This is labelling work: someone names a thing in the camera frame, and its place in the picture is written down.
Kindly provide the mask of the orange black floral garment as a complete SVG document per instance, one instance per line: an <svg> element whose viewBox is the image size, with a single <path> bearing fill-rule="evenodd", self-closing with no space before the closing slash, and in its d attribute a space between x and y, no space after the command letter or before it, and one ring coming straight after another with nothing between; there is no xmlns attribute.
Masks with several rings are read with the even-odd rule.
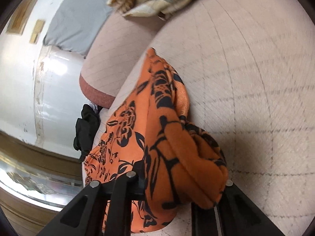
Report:
<svg viewBox="0 0 315 236"><path fill-rule="evenodd" d="M107 183L144 162L145 200L131 205L131 231L167 226L178 207L221 199L228 170L217 142L187 120L190 102L177 71L148 49L133 91L113 112L84 160L87 183Z"/></svg>

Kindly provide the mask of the black clothes pile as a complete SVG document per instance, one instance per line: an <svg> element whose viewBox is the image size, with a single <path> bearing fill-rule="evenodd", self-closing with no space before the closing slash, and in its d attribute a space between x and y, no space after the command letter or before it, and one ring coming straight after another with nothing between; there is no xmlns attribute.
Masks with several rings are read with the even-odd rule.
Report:
<svg viewBox="0 0 315 236"><path fill-rule="evenodd" d="M92 150L95 135L100 126L99 113L94 109L84 104L81 111L81 118L78 118L75 125L75 138L73 147L76 151L80 151L80 162L84 162Z"/></svg>

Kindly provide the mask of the wooden glass panel door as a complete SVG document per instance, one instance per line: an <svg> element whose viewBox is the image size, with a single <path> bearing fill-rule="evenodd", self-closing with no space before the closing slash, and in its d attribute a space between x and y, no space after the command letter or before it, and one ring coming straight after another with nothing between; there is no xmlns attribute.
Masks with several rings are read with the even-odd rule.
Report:
<svg viewBox="0 0 315 236"><path fill-rule="evenodd" d="M17 235L36 235L83 188L78 159L1 132L1 211Z"/></svg>

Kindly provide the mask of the clear plastic bag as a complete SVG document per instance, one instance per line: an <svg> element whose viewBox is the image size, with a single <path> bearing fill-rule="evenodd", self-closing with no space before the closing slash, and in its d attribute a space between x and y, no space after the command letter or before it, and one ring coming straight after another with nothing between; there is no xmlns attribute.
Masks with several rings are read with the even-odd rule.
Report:
<svg viewBox="0 0 315 236"><path fill-rule="evenodd" d="M101 110L103 109L102 106L96 105L93 102L89 102L90 107L94 111L94 113L99 114Z"/></svg>

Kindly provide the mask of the grey pillow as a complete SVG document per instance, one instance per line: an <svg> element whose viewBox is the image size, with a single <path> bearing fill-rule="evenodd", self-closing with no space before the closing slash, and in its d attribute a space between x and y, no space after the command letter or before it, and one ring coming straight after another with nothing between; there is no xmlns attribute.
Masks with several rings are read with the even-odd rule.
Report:
<svg viewBox="0 0 315 236"><path fill-rule="evenodd" d="M43 40L45 46L87 55L112 13L108 0L63 0Z"/></svg>

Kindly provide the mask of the beige wall switch plate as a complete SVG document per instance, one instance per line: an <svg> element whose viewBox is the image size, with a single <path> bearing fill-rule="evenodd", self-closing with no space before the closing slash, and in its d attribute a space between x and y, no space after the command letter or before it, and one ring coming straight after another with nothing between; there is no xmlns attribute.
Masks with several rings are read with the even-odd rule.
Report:
<svg viewBox="0 0 315 236"><path fill-rule="evenodd" d="M30 44L37 44L39 36L44 28L45 20L38 19L34 25L34 28L32 30L32 34L29 40Z"/></svg>

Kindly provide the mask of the beige wall panel box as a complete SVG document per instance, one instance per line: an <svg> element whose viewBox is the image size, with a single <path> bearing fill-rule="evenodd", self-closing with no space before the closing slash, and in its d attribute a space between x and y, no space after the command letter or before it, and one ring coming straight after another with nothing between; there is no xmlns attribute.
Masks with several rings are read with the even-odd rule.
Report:
<svg viewBox="0 0 315 236"><path fill-rule="evenodd" d="M8 22L8 34L22 35L31 12L38 0L22 0Z"/></svg>

